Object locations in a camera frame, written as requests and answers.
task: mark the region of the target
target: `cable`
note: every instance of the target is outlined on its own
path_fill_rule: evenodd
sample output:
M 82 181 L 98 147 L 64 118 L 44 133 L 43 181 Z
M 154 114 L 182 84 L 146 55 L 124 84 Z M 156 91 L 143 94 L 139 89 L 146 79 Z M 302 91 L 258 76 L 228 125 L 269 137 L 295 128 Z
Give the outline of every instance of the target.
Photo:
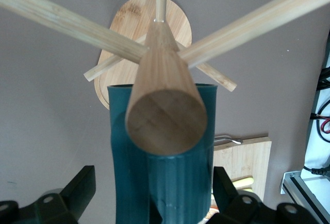
M 325 62 L 328 60 L 329 54 L 330 54 L 330 32 L 328 34 L 328 39 L 326 41 L 325 55 L 324 55 Z M 316 91 L 330 88 L 330 81 L 327 80 L 327 78 L 329 77 L 330 77 L 330 67 L 323 68 L 319 76 L 318 86 L 316 88 Z
M 327 123 L 330 122 L 330 117 L 329 116 L 323 116 L 322 115 L 322 111 L 330 104 L 330 99 L 323 105 L 321 106 L 321 108 L 319 109 L 318 113 L 315 114 L 315 113 L 312 113 L 310 115 L 310 119 L 316 119 L 316 130 L 318 132 L 318 135 L 320 136 L 320 138 L 327 142 L 327 143 L 330 143 L 330 140 L 326 139 L 322 133 L 326 133 L 326 134 L 329 134 L 330 133 L 330 129 L 329 130 L 325 130 L 324 127 Z M 323 124 L 320 126 L 320 119 L 325 119 L 325 121 L 323 122 Z
M 311 169 L 309 169 L 309 168 L 308 168 L 308 167 L 306 167 L 306 166 L 304 166 L 304 169 L 305 169 L 305 170 L 307 170 L 307 171 L 310 171 L 310 172 L 312 172 L 312 171 L 311 171 Z
M 326 176 L 330 178 L 330 165 L 327 166 L 326 168 L 308 168 L 306 166 L 304 166 L 304 169 L 311 172 L 314 175 L 322 175 L 322 176 Z

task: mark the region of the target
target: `tapered wooden pole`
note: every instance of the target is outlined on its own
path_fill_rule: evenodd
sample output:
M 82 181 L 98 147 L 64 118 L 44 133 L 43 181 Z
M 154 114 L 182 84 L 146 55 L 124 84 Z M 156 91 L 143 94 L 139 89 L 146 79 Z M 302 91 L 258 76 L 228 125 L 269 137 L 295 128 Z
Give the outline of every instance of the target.
M 207 116 L 187 64 L 166 22 L 152 22 L 126 113 L 126 129 L 141 149 L 160 155 L 192 148 Z
M 178 54 L 189 67 L 196 66 L 329 2 L 330 0 L 273 0 Z
M 147 51 L 145 46 L 48 0 L 0 0 L 0 7 L 133 62 Z

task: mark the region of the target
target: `green cylindrical container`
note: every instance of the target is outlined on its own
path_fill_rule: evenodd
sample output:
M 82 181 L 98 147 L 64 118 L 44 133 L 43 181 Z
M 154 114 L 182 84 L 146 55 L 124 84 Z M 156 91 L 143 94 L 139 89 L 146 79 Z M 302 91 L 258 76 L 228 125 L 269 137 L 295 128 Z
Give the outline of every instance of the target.
M 150 223 L 151 202 L 162 224 L 198 223 L 210 207 L 217 86 L 197 84 L 207 111 L 207 128 L 196 146 L 175 156 L 146 153 L 129 138 L 125 114 L 131 87 L 108 87 L 116 223 Z

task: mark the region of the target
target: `round wooden pole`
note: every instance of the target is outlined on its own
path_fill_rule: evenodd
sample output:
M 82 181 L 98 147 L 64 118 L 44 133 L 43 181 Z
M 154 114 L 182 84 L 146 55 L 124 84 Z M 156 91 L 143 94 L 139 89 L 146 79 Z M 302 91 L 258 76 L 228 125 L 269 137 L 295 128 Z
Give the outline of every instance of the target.
M 159 155 L 183 153 L 207 125 L 204 103 L 166 22 L 152 22 L 126 113 L 126 128 L 141 149 Z

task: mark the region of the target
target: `wooden cutting board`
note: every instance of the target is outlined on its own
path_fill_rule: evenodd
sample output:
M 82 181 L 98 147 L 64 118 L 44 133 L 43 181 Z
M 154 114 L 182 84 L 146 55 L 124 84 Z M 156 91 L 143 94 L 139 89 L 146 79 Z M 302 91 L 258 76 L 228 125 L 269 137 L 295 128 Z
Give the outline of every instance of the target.
M 232 181 L 253 177 L 250 187 L 263 201 L 271 145 L 269 137 L 260 137 L 215 146 L 213 166 L 223 166 Z
M 146 34 L 149 23 L 154 20 L 156 0 L 129 0 L 126 2 L 111 23 L 110 29 L 136 40 Z M 173 1 L 167 0 L 166 20 L 176 41 L 185 47 L 191 45 L 191 27 L 185 13 Z M 112 54 L 102 50 L 98 64 Z M 101 103 L 109 109 L 107 87 L 109 85 L 133 84 L 138 65 L 126 59 L 110 70 L 95 78 L 95 91 Z

